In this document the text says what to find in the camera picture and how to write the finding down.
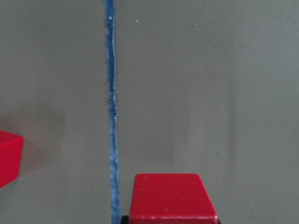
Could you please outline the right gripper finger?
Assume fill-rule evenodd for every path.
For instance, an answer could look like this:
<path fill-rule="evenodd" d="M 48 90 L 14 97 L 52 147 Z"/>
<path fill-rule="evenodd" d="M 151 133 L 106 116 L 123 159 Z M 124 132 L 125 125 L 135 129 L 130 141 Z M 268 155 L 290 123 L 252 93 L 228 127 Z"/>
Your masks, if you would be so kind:
<path fill-rule="evenodd" d="M 129 216 L 122 216 L 120 224 L 129 224 Z"/>

